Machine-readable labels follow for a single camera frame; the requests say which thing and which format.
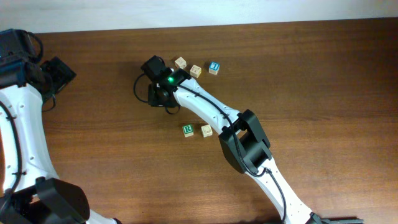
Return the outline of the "green letter R block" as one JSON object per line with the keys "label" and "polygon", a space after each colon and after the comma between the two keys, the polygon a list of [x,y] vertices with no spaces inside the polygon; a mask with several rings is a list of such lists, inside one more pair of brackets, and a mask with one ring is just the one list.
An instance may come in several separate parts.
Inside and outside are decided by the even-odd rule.
{"label": "green letter R block", "polygon": [[182,126],[182,129],[183,129],[183,134],[186,138],[194,135],[193,126],[191,124]]}

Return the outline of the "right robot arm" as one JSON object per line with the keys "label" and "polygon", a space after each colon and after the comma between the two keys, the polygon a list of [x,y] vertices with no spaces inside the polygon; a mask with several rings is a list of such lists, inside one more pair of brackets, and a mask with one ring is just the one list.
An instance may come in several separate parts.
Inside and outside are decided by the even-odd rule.
{"label": "right robot arm", "polygon": [[146,68],[151,80],[150,104],[184,107],[218,134],[223,154],[239,173],[247,174],[268,196],[282,223],[321,223],[286,182],[270,151],[271,144],[250,110],[234,110],[206,92],[186,71]]}

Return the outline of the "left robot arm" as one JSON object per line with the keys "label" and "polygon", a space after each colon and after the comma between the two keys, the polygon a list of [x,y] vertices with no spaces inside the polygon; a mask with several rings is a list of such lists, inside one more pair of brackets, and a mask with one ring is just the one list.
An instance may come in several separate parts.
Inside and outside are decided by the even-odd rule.
{"label": "left robot arm", "polygon": [[59,179],[49,156],[42,106],[75,76],[58,57],[1,67],[1,223],[119,223],[91,210],[79,186]]}

